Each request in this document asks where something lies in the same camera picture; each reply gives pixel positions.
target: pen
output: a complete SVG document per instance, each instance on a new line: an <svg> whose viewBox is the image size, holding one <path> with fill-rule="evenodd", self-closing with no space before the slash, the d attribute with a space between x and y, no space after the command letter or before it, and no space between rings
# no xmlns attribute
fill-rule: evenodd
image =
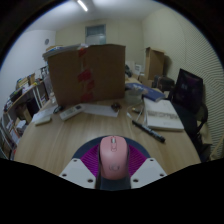
<svg viewBox="0 0 224 224"><path fill-rule="evenodd" d="M165 142L165 138L163 136L159 135L158 133L156 133L152 129L146 127L145 125L142 125L134 120L132 120L132 124L136 125L138 128L140 128L143 131L147 132L148 134L152 135L154 138L156 138L160 142L162 142L162 143Z"/></svg>

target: ceiling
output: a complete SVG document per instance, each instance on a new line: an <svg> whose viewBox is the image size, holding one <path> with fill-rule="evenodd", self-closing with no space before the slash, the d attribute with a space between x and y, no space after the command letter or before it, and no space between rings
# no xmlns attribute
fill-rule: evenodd
<svg viewBox="0 0 224 224"><path fill-rule="evenodd" d="M82 0L85 12L76 0L68 0L37 19L26 30L61 30L71 24L96 19L143 20L150 13L166 7L153 0Z"/></svg>

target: window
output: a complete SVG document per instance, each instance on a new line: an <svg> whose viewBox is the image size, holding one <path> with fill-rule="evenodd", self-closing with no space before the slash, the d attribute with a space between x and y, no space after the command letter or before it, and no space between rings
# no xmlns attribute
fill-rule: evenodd
<svg viewBox="0 0 224 224"><path fill-rule="evenodd" d="M86 44L106 44L106 25L86 27Z"/></svg>

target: white wall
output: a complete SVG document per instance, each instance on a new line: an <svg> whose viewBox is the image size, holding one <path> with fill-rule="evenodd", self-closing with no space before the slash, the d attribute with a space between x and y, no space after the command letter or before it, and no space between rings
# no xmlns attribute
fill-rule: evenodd
<svg viewBox="0 0 224 224"><path fill-rule="evenodd" d="M176 81L183 68L203 78L214 148L224 133L224 73L215 51L191 22L169 8L150 14L142 25L144 47L165 51L164 75Z"/></svg>
<svg viewBox="0 0 224 224"><path fill-rule="evenodd" d="M45 66L42 54L47 47L55 45L55 33L47 30L23 33L9 51L0 70L0 117L16 81ZM49 39L48 45L45 45L46 39Z"/></svg>
<svg viewBox="0 0 224 224"><path fill-rule="evenodd" d="M142 23L137 20L94 20L74 24L56 32L56 44L85 43L85 27L106 24L106 43L126 46L126 61L143 63Z"/></svg>

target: bottle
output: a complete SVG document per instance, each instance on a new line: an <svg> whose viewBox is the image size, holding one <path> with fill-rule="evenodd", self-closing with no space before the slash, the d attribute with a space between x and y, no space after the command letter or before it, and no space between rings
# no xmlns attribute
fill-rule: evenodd
<svg viewBox="0 0 224 224"><path fill-rule="evenodd" d="M56 102L56 98L55 98L55 95L54 95L54 92L51 92L50 93L50 101L51 101L51 104L52 105L55 105L57 102Z"/></svg>

